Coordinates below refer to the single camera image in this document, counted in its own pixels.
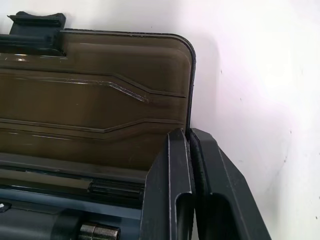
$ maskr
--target white background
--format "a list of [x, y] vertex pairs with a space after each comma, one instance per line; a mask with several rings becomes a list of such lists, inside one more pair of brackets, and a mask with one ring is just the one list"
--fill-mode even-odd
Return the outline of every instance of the white background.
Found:
[[187, 38], [192, 126], [244, 174], [273, 240], [320, 239], [320, 0], [0, 0], [1, 34], [18, 11]]

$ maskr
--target translucent brown lid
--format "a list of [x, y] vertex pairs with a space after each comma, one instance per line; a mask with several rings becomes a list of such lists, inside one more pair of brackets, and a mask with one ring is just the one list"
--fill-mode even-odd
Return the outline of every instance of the translucent brown lid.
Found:
[[64, 57], [0, 53], [0, 152], [147, 171], [167, 133], [189, 129], [191, 46], [166, 34], [62, 37]]

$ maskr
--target open case lid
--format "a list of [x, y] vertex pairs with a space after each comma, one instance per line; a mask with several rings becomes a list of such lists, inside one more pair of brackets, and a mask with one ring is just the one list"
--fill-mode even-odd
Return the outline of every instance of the open case lid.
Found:
[[63, 29], [61, 13], [9, 17], [11, 32], [0, 35], [2, 166], [142, 182], [167, 133], [188, 134], [195, 53], [186, 39]]

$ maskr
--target black plastic clip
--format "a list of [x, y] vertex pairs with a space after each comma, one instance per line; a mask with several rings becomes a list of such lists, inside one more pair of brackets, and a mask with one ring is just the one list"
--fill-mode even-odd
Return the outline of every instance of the black plastic clip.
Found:
[[0, 53], [65, 56], [62, 36], [66, 17], [62, 13], [34, 16], [24, 11], [8, 16], [13, 25], [10, 34], [0, 34]]

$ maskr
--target white wall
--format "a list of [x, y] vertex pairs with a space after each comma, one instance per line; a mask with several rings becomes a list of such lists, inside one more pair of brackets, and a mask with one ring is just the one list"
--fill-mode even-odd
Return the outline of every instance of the white wall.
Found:
[[320, 238], [320, 1], [0, 0], [0, 33], [18, 11], [186, 37], [192, 125], [244, 174], [273, 240]]

